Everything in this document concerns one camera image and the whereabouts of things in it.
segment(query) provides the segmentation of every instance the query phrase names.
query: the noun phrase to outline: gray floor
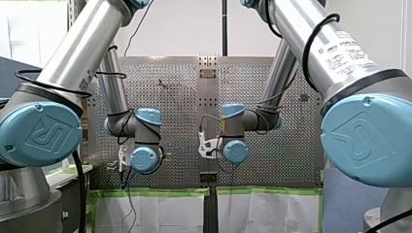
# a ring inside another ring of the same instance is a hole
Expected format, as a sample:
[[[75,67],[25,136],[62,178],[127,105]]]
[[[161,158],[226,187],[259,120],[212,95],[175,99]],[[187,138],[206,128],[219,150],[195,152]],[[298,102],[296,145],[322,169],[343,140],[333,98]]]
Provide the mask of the gray floor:
[[[388,190],[354,182],[337,169],[325,171],[324,233],[358,233],[363,214],[379,207]]]

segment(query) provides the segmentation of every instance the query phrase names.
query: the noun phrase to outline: blue joint cap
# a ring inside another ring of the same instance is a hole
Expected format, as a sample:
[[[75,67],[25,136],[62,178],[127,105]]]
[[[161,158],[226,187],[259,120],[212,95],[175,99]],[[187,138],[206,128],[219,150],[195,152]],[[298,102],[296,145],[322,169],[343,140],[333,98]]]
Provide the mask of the blue joint cap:
[[[137,10],[140,10],[148,6],[150,0],[125,0],[125,1],[129,2]]]
[[[225,118],[236,117],[245,112],[245,105],[243,104],[225,104],[222,107],[222,114]]]
[[[145,121],[146,123],[160,126],[161,125],[161,115],[160,111],[156,109],[142,108],[137,110],[136,117]]]
[[[246,8],[252,8],[256,2],[257,0],[240,0],[240,3],[242,4],[242,6]]]
[[[130,164],[137,172],[151,172],[157,162],[157,154],[150,148],[141,147],[131,154]]]
[[[322,122],[322,144],[336,167],[355,181],[412,187],[412,102],[358,94],[337,102]]]
[[[81,139],[81,123],[71,109],[30,103],[0,121],[0,158],[21,167],[49,166],[72,154]]]
[[[248,158],[249,149],[242,141],[233,140],[224,146],[223,155],[230,163],[241,164]]]

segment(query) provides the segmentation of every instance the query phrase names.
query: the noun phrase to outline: black cable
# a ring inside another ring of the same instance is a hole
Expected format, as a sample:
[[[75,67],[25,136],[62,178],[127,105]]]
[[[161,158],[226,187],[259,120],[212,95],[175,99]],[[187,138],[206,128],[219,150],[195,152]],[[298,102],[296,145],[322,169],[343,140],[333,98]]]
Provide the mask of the black cable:
[[[264,8],[265,8],[264,10],[266,14],[266,22],[267,22],[267,25],[269,26],[270,31],[272,31],[273,34],[275,34],[275,36],[283,39],[282,35],[279,32],[277,32],[275,28],[273,28],[272,19],[270,19],[270,13],[269,13],[269,0],[264,1]]]
[[[7,105],[8,102],[9,102],[9,99],[0,100],[0,110],[3,109]]]
[[[124,183],[121,184],[121,189],[125,189],[127,187],[127,183],[130,179],[130,173],[132,173],[132,168],[131,167],[129,167],[129,170],[127,170],[126,179],[124,180]]]
[[[121,129],[120,129],[120,133],[118,135],[118,145],[123,145],[130,139],[129,137],[126,137],[125,140],[123,140],[122,142],[120,141],[121,136],[125,135],[124,129],[127,126],[128,122],[130,121],[130,119],[131,119],[131,117],[133,116],[133,113],[134,113],[133,109],[129,109],[129,111],[130,111],[129,115],[127,117],[125,117],[123,119],[123,122],[121,123]]]
[[[133,205],[133,202],[132,202],[132,200],[131,200],[130,180],[131,180],[130,177],[128,177],[127,180],[126,180],[126,193],[127,193],[127,198],[128,198],[129,205],[130,205],[130,212],[129,212],[127,215],[125,215],[125,216],[123,217],[123,219],[121,220],[121,232],[122,232],[122,233],[124,233],[123,225],[124,225],[124,221],[127,219],[127,217],[130,216],[132,213],[134,214],[133,223],[131,224],[129,230],[127,231],[128,233],[130,233],[131,230],[133,229],[133,226],[134,226],[134,223],[136,222],[136,217],[137,217],[137,216],[136,216],[136,209],[134,209],[134,205]]]
[[[119,78],[123,80],[127,78],[127,75],[125,73],[116,73],[116,72],[96,71],[96,75],[118,76]]]
[[[391,217],[391,218],[389,218],[389,219],[387,219],[387,220],[385,220],[385,221],[377,224],[376,226],[370,228],[370,229],[367,230],[365,233],[376,233],[376,232],[378,232],[378,230],[380,230],[380,229],[382,229],[382,228],[384,228],[384,227],[386,227],[386,226],[388,226],[388,225],[391,225],[391,224],[393,224],[393,223],[395,223],[395,222],[397,222],[397,221],[399,221],[399,220],[402,220],[402,219],[404,219],[404,218],[406,218],[406,217],[409,217],[409,216],[412,216],[412,210],[408,210],[408,211],[405,211],[405,212],[403,212],[403,213],[401,213],[401,214],[399,214],[399,215],[397,215],[397,216],[393,216],[393,217]]]
[[[130,208],[133,210],[133,222],[131,223],[129,230],[127,231],[127,233],[130,233],[131,230],[132,230],[133,227],[134,227],[134,224],[136,223],[136,220],[137,220],[136,209],[134,209],[134,205],[133,205],[133,202],[132,202],[132,200],[131,200],[130,184],[127,185],[127,197],[128,197],[128,199],[129,199]]]
[[[131,35],[131,37],[130,37],[130,39],[129,39],[129,42],[128,42],[128,44],[127,44],[126,50],[124,50],[124,56],[127,56],[127,51],[128,51],[128,49],[130,48],[131,41],[133,40],[134,36],[136,36],[137,31],[139,31],[139,28],[140,28],[140,26],[142,25],[142,22],[143,22],[143,20],[145,19],[146,15],[148,14],[148,11],[149,11],[149,9],[151,8],[152,3],[153,3],[154,1],[155,1],[155,0],[152,0],[152,2],[149,4],[148,9],[147,9],[147,10],[145,11],[145,13],[143,14],[142,19],[140,19],[139,25],[137,25],[136,30],[134,31],[133,35]]]
[[[110,47],[107,49],[107,51],[117,50],[118,48],[119,48],[118,46],[110,46]]]
[[[85,92],[85,91],[71,90],[71,89],[66,89],[66,88],[63,88],[63,87],[60,87],[60,86],[56,86],[56,85],[41,83],[41,82],[32,80],[32,79],[30,79],[30,78],[28,78],[28,77],[25,77],[25,76],[23,75],[23,74],[39,74],[39,73],[41,73],[41,72],[42,72],[41,69],[40,69],[40,70],[17,70],[17,71],[15,72],[15,76],[16,76],[17,78],[23,80],[23,81],[26,81],[26,82],[29,82],[29,83],[33,83],[33,84],[38,85],[38,86],[43,87],[43,88],[55,89],[55,90],[60,90],[60,91],[63,91],[63,92],[68,92],[68,93],[73,93],[73,94],[77,94],[77,95],[82,95],[83,98],[89,98],[89,97],[92,96],[90,93]]]
[[[292,86],[294,80],[296,79],[296,73],[297,73],[297,71],[294,73],[292,79],[288,82],[287,85],[285,85],[285,87],[282,89],[281,92],[275,94],[274,96],[272,96],[272,97],[270,97],[270,98],[267,98],[267,99],[265,99],[265,100],[261,100],[261,101],[257,102],[258,105],[264,104],[264,103],[266,103],[266,102],[268,102],[268,101],[271,101],[271,100],[274,100],[274,99],[276,99],[276,98],[278,98],[278,97],[281,97],[281,96]],[[265,107],[265,106],[262,106],[262,107],[264,107],[264,108],[269,108],[269,109],[270,109],[270,108],[276,108],[276,109],[282,108],[282,106],[278,106],[278,107]]]
[[[76,150],[73,151],[73,159],[75,160],[76,170],[79,177],[80,187],[80,222],[79,233],[85,233],[86,230],[86,181],[85,173],[83,172],[82,161]]]
[[[152,133],[154,133],[154,134],[157,136],[157,138],[158,138],[159,141],[161,140],[161,136],[160,136],[160,134],[159,134],[157,131],[155,131],[154,129],[152,129],[149,125],[147,125],[147,124],[146,124],[143,120],[141,120],[140,118],[136,117],[136,119],[137,119],[137,121],[139,121],[141,124],[143,124],[147,129],[151,130]]]
[[[340,15],[339,14],[330,14],[329,16],[325,17],[316,27],[313,29],[311,35],[308,38],[308,41],[306,42],[305,48],[303,50],[303,56],[302,56],[302,69],[303,69],[303,76],[305,77],[306,82],[314,89],[315,91],[318,91],[318,89],[315,87],[315,85],[312,82],[312,79],[309,74],[309,54],[310,54],[310,49],[312,47],[313,42],[315,41],[315,38],[318,36],[319,32],[322,30],[322,28],[327,25],[328,23],[332,21],[340,21]]]
[[[270,130],[270,125],[269,125],[269,122],[267,121],[267,119],[261,114],[261,113],[259,113],[258,111],[255,111],[255,110],[251,110],[251,109],[247,109],[248,111],[251,111],[252,113],[254,113],[254,114],[256,114],[257,115],[257,119],[259,118],[259,117],[261,117],[263,120],[264,120],[264,122],[266,123],[266,130],[263,132],[263,133],[260,133],[260,132],[258,132],[258,131],[255,131],[257,134],[259,134],[259,135],[266,135],[268,132],[269,132],[269,130]]]

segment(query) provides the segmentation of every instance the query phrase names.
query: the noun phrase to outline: label sticker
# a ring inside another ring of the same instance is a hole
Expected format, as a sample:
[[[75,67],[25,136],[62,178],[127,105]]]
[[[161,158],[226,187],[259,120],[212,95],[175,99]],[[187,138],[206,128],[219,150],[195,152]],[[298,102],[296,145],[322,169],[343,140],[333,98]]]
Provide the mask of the label sticker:
[[[349,33],[338,31],[337,34],[340,39],[319,50],[321,61],[333,74],[346,79],[349,73],[359,67],[376,65]]]

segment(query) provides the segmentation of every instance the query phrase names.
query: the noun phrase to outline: pegboard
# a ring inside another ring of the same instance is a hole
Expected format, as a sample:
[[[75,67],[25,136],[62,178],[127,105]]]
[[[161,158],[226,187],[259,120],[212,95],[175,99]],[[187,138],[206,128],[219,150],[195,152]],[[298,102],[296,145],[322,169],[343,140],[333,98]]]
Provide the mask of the pegboard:
[[[218,100],[214,111],[217,113],[223,104],[231,102],[253,108],[264,90],[271,63],[269,57],[221,57],[216,66],[217,82],[207,84],[213,85],[207,88],[217,91],[205,92],[206,86],[200,86],[199,82],[202,64],[198,57],[122,58],[120,65],[128,76],[124,83],[129,107],[161,110],[161,144],[167,152],[167,159],[155,174],[135,176],[131,185],[199,187],[199,173],[206,161],[197,152],[199,116],[205,114],[198,107],[202,104],[198,97],[218,92],[218,96],[208,96]],[[315,187],[320,182],[323,155],[315,150],[318,144],[315,126],[321,101],[302,79],[301,72],[297,74],[283,101],[282,128],[265,136],[247,133],[250,158],[234,174],[220,171],[217,185]],[[90,184],[93,189],[117,188],[119,173],[107,165],[117,161],[119,146],[117,139],[103,129],[106,114],[98,83],[92,83],[91,88],[95,94],[88,107],[89,147],[99,166],[93,171]],[[208,162],[216,165],[217,161]],[[230,170],[230,165],[224,161],[221,164]],[[218,166],[207,167],[211,172],[218,169]]]

